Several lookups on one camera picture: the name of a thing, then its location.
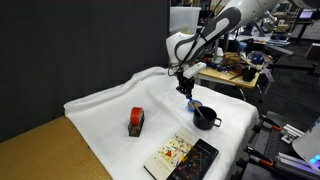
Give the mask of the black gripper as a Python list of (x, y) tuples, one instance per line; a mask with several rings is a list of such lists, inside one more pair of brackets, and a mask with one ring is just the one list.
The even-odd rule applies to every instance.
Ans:
[(193, 77), (190, 79), (185, 78), (182, 72), (177, 73), (177, 79), (179, 82), (177, 90), (188, 99), (192, 99), (192, 89), (194, 88), (195, 79)]

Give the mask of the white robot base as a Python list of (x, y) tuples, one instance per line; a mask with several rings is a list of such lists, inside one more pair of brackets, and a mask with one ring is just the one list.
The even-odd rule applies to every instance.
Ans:
[(294, 151), (320, 174), (320, 117), (299, 138), (292, 142)]

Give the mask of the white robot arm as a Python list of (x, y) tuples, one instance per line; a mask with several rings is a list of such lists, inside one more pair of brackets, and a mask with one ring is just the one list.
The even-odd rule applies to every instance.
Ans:
[(204, 27), (194, 35), (177, 32), (166, 39), (167, 52), (170, 58), (169, 68), (178, 79), (176, 90), (187, 99), (192, 98), (194, 75), (199, 69), (186, 68), (201, 52), (221, 36), (262, 18), (284, 0), (229, 0), (216, 17), (208, 20)]

